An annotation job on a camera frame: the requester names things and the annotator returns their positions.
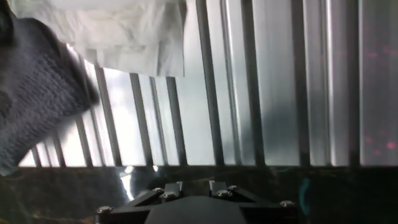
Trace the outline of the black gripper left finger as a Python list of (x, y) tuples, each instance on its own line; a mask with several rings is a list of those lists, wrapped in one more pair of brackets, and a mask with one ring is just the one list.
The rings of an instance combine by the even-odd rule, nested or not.
[(95, 213), (96, 224), (145, 223), (150, 211), (157, 205), (183, 197), (183, 182), (166, 184), (144, 192), (119, 208), (102, 206)]

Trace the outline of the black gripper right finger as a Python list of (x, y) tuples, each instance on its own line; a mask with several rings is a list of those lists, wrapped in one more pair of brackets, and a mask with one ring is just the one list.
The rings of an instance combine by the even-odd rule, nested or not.
[(290, 200), (270, 202), (236, 185), (209, 181), (210, 197), (233, 202), (248, 218), (295, 218), (296, 205)]

